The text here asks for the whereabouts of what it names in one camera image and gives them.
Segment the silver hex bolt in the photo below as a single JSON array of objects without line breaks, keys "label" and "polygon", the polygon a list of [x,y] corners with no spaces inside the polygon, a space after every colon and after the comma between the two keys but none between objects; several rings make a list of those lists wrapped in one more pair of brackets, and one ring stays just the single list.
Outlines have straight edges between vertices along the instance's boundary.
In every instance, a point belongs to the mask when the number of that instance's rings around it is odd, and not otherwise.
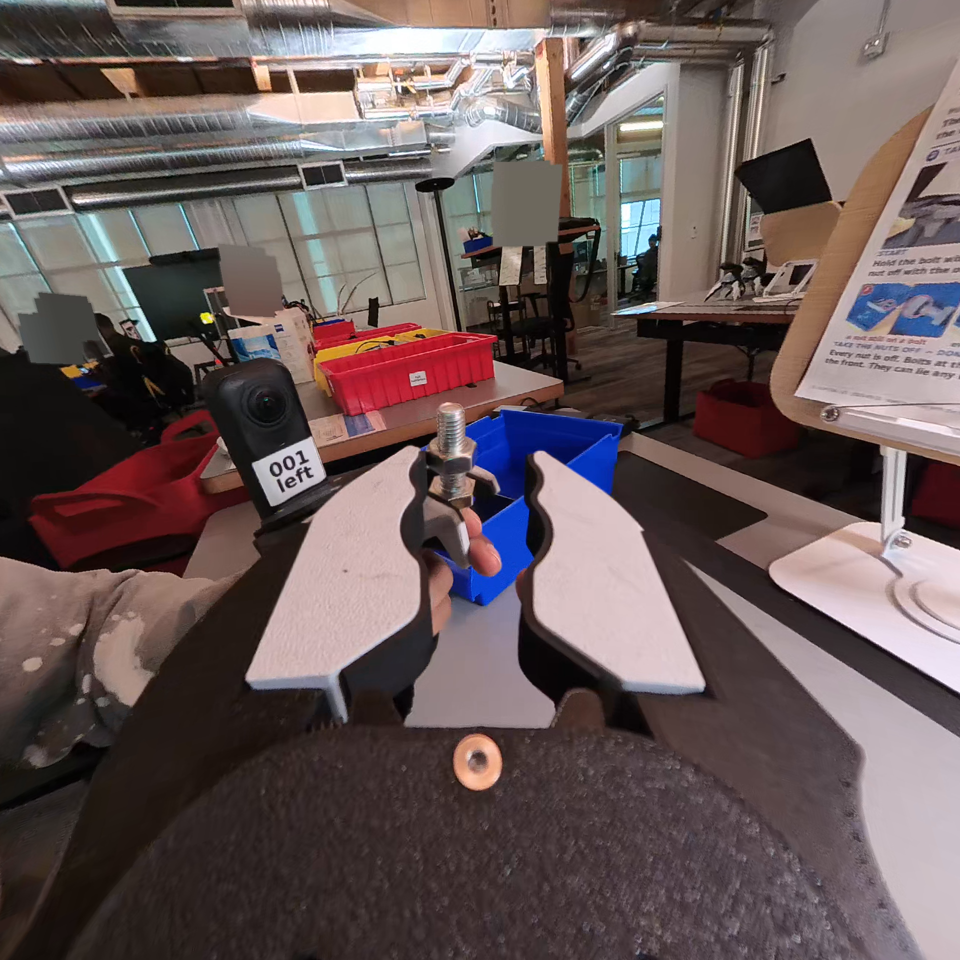
[{"label": "silver hex bolt", "polygon": [[[442,403],[436,413],[436,436],[440,450],[456,450],[460,447],[466,433],[466,412],[458,404]],[[439,475],[431,472],[426,465],[429,476],[429,494],[437,498],[453,502],[474,502],[474,485],[467,474],[451,476]]]}]

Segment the wooden poster board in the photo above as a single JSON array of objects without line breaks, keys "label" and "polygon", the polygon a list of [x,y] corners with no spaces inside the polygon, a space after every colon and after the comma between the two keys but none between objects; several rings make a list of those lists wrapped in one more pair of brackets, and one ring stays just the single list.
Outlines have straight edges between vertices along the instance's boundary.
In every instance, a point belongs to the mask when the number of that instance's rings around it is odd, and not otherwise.
[{"label": "wooden poster board", "polygon": [[932,111],[929,106],[902,126],[858,175],[774,360],[770,378],[774,405],[799,426],[875,447],[885,444],[874,434],[822,420],[826,404],[798,398],[796,391]]}]

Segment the white tissue box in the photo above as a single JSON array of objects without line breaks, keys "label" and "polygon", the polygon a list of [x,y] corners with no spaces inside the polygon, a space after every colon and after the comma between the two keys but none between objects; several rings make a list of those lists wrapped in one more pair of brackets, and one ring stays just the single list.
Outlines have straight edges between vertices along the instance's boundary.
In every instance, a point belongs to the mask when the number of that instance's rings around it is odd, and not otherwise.
[{"label": "white tissue box", "polygon": [[291,374],[294,384],[314,380],[314,340],[310,322],[298,307],[276,312],[272,317],[237,318],[233,328],[273,325],[275,339],[282,353],[280,362]]}]

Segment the blue plastic bin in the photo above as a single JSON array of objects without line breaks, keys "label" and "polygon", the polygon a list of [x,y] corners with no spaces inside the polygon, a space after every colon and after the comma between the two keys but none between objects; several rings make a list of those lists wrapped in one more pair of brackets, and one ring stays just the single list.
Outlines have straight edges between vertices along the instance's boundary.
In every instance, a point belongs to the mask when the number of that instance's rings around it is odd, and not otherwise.
[{"label": "blue plastic bin", "polygon": [[589,418],[508,410],[475,421],[465,434],[475,442],[475,463],[499,483],[498,497],[477,497],[473,509],[498,551],[501,570],[485,577],[474,569],[460,568],[445,553],[440,553],[440,558],[452,571],[452,594],[487,606],[532,560],[526,544],[529,510],[524,499],[528,456],[544,451],[610,493],[622,428]]}]

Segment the red box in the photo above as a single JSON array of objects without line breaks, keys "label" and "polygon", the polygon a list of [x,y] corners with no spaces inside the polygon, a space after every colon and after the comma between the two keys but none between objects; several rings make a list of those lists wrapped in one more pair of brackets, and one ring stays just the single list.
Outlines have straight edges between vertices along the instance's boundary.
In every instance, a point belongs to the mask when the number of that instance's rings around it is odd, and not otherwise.
[{"label": "red box", "polygon": [[915,519],[959,530],[959,466],[926,461],[910,504]]},{"label": "red box", "polygon": [[721,380],[697,393],[693,434],[750,459],[798,448],[802,431],[777,408],[768,385]]}]

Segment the black standing desk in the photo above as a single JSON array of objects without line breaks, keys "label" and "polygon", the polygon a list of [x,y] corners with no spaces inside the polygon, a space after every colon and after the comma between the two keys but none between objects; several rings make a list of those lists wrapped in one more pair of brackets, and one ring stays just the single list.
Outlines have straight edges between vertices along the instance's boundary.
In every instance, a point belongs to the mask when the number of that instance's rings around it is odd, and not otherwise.
[{"label": "black standing desk", "polygon": [[[541,265],[544,277],[535,284],[544,289],[524,293],[520,280],[498,284],[498,299],[487,313],[491,328],[506,349],[506,363],[526,369],[543,366],[564,385],[578,381],[574,374],[582,367],[569,347],[569,337],[575,331],[573,306],[590,292],[602,235],[596,219],[567,217],[558,222],[556,242],[521,248],[519,266],[523,266],[526,255],[531,255],[532,265]],[[579,242],[588,246],[586,274],[582,293],[573,296],[573,248]]]}]

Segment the person's left forearm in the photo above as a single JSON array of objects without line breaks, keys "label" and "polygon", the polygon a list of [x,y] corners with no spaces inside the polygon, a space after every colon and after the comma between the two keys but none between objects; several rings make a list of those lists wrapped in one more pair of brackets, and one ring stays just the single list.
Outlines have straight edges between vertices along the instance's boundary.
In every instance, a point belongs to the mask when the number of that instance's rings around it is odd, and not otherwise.
[{"label": "person's left forearm", "polygon": [[179,641],[239,579],[1,560],[2,770],[110,747]]}]

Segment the black wall screen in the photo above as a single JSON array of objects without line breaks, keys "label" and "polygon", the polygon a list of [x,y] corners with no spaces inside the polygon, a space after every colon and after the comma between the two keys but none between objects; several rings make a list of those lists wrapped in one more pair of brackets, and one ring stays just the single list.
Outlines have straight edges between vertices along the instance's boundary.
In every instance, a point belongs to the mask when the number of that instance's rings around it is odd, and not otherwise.
[{"label": "black wall screen", "polygon": [[159,341],[194,336],[211,312],[206,291],[223,285],[217,248],[153,256],[122,274]]}]

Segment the small black panel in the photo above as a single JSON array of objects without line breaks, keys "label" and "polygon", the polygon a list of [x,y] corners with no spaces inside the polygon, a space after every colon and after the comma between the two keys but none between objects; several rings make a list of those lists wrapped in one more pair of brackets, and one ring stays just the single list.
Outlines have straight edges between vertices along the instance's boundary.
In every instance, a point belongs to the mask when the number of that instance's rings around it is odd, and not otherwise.
[{"label": "small black panel", "polygon": [[734,176],[764,215],[833,200],[810,138],[745,160],[735,168]]}]

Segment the yellow plastic bin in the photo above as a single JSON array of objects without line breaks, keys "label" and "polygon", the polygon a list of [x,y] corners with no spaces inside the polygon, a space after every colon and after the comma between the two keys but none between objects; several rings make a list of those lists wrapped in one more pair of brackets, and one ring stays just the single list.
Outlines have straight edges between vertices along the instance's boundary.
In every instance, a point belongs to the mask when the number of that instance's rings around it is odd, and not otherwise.
[{"label": "yellow plastic bin", "polygon": [[333,388],[327,378],[326,367],[335,360],[363,354],[370,351],[382,350],[391,346],[427,340],[449,333],[449,330],[410,327],[408,324],[399,324],[396,327],[380,328],[371,331],[370,335],[360,336],[338,342],[323,342],[317,348],[314,356],[314,378],[319,390],[333,398]]}]

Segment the black rectangular device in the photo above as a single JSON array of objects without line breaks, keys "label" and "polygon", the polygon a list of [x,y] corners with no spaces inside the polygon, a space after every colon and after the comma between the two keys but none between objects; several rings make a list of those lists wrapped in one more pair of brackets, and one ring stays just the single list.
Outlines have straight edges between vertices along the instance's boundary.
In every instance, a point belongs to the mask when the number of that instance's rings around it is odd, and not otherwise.
[{"label": "black rectangular device", "polygon": [[579,421],[609,425],[612,427],[614,432],[618,433],[620,436],[637,432],[642,426],[642,423],[632,414],[595,414],[569,406],[548,408],[542,404],[516,406],[515,409],[520,412],[560,416]]}]

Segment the slim silver ventilation duct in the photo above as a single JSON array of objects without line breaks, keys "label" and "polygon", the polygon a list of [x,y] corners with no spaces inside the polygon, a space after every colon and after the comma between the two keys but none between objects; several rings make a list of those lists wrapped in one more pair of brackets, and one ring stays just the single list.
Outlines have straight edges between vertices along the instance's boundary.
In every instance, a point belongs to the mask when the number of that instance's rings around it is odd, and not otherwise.
[{"label": "slim silver ventilation duct", "polygon": [[[343,161],[347,186],[419,182],[431,176],[429,156]],[[64,187],[73,210],[95,211],[305,190],[299,165],[132,178]]]}]

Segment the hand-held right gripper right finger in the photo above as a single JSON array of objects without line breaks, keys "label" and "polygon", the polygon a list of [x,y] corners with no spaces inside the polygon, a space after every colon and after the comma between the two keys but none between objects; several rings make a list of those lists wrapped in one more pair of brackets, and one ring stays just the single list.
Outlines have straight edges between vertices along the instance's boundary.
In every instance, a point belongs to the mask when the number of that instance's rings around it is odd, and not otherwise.
[{"label": "hand-held right gripper right finger", "polygon": [[547,695],[704,693],[642,525],[545,451],[527,458],[525,502],[532,597],[520,604],[518,658],[531,683]]}]

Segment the wooden support post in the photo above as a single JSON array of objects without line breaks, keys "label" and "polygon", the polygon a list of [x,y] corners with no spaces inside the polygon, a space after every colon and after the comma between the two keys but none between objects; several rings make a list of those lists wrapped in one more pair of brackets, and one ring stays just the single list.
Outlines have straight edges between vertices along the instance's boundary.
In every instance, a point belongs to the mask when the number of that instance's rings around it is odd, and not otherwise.
[{"label": "wooden support post", "polygon": [[543,155],[561,169],[559,216],[570,217],[570,157],[566,111],[565,43],[547,37],[535,47],[534,67]]}]

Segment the blue white wipes canister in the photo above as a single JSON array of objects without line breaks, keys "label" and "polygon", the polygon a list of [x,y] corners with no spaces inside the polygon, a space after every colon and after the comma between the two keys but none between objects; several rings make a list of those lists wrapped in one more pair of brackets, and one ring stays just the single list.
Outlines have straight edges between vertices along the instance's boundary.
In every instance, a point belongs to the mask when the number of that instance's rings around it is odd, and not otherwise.
[{"label": "blue white wipes canister", "polygon": [[276,338],[273,324],[257,324],[237,327],[228,332],[231,355],[237,363],[258,359],[282,362],[282,351]]}]

